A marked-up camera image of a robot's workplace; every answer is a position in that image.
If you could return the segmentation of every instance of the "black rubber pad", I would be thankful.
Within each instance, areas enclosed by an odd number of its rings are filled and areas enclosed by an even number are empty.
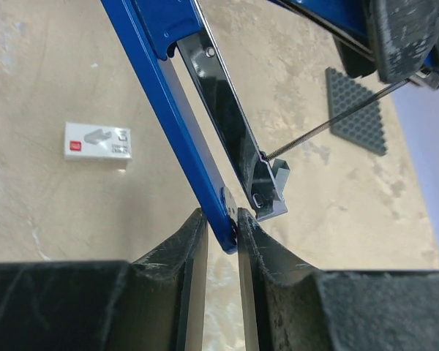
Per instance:
[[[333,118],[374,93],[334,68],[327,68],[329,117]],[[373,102],[330,127],[330,132],[377,155],[387,153],[379,102]]]
[[[367,0],[379,78],[396,83],[421,68],[439,37],[439,0]]]

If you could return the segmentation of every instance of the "floor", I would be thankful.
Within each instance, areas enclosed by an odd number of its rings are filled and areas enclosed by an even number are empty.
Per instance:
[[[266,1],[203,0],[260,147],[327,118],[331,37]],[[236,202],[247,205],[178,58],[176,67]],[[377,79],[363,84],[377,88]],[[389,153],[322,133],[286,155],[289,213],[265,230],[319,268],[439,268],[395,109]],[[66,121],[129,127],[133,161],[65,162]],[[198,206],[98,0],[0,0],[0,261],[134,260]],[[205,350],[244,350],[237,256],[210,240]]]
[[[439,90],[405,86],[392,102],[439,247]]]

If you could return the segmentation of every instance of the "metal spring rod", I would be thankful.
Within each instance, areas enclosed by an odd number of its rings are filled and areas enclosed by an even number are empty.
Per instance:
[[[301,135],[297,139],[291,141],[290,143],[282,146],[281,148],[278,148],[277,150],[273,151],[269,155],[265,155],[266,161],[271,161],[272,159],[277,158],[278,156],[284,154],[286,151],[291,150],[292,148],[295,148],[296,146],[302,144],[305,141],[308,141],[311,137],[316,136],[320,132],[323,132],[324,130],[328,129],[329,127],[333,126],[334,124],[340,122],[341,120],[347,118],[348,116],[351,116],[352,114],[358,112],[359,110],[365,108],[366,106],[372,104],[373,102],[378,101],[379,99],[383,98],[384,96],[390,94],[393,91],[396,91],[398,88],[403,87],[406,83],[408,83],[409,80],[402,80],[398,83],[393,83],[390,86],[385,87],[381,91],[378,91],[368,99],[354,105],[353,107],[350,107],[346,111],[340,113],[338,116],[335,116],[333,118],[330,118],[325,123],[322,123],[320,126],[315,127],[313,130],[307,132],[304,135]]]

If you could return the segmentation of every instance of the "gray plastic part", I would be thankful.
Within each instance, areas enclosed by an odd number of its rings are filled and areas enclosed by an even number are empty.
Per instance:
[[[374,94],[334,68],[326,69],[326,80],[330,118]],[[387,153],[379,102],[373,102],[332,125],[330,132],[379,156]]]
[[[288,181],[288,176],[290,175],[290,167],[284,159],[275,159],[271,171],[275,177],[277,191],[282,195],[286,182]]]

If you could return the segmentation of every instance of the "box of staples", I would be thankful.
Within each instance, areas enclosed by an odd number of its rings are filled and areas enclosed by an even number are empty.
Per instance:
[[[67,122],[64,142],[65,159],[132,159],[128,128]]]

